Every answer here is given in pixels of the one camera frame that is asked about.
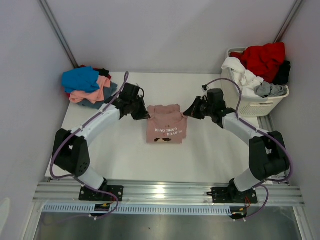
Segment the dusty pink graphic t-shirt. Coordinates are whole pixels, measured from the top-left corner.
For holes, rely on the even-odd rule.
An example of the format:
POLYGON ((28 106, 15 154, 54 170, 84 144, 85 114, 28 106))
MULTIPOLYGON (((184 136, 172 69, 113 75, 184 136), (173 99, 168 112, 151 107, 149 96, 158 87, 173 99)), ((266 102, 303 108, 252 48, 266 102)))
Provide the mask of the dusty pink graphic t-shirt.
POLYGON ((181 144, 187 137, 188 117, 181 112, 181 106, 150 105, 147 107, 146 142, 148 144, 181 144))

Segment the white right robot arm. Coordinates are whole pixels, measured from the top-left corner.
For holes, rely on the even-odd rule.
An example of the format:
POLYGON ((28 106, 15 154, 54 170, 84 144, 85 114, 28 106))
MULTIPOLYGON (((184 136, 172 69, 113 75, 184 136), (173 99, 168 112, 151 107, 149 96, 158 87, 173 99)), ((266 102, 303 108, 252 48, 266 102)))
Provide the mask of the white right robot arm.
POLYGON ((240 202, 246 196, 246 191, 291 169, 291 160, 281 133, 260 130, 241 118, 235 109, 226 107, 221 89, 210 89, 206 96, 197 96, 183 114, 198 120, 210 117, 213 123, 231 132, 248 146, 248 169, 228 184, 227 195, 231 201, 240 202))

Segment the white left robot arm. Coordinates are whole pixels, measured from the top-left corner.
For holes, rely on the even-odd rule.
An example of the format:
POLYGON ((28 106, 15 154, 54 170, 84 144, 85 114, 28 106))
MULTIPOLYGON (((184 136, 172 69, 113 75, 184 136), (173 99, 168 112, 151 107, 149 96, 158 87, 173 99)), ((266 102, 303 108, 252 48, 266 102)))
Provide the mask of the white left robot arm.
POLYGON ((57 180, 72 177, 90 189, 96 200, 105 199, 107 180, 91 166, 89 146, 103 130, 125 116, 130 115, 135 121, 149 119, 144 97, 141 87, 124 83, 85 123, 72 130, 58 130, 49 167, 51 177, 57 180))

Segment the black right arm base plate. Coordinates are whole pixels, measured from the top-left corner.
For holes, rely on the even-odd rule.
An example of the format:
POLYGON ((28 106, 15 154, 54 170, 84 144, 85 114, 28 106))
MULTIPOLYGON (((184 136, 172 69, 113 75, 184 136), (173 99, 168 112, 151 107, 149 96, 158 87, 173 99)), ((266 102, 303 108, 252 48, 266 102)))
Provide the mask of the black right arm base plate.
POLYGON ((253 189, 244 192, 238 191, 236 188, 228 187, 212 187, 206 193, 212 197, 212 202, 216 204, 257 204, 257 194, 253 189))

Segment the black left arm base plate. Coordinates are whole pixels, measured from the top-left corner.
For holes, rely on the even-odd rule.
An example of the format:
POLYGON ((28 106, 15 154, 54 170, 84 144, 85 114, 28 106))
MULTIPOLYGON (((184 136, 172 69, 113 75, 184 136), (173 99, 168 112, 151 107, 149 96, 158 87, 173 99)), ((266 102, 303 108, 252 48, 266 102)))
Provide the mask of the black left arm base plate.
POLYGON ((119 202, 122 201, 124 195, 124 186, 109 185, 104 178, 101 187, 98 190, 93 190, 88 186, 80 188, 78 199, 87 202, 115 202, 116 198, 119 202))

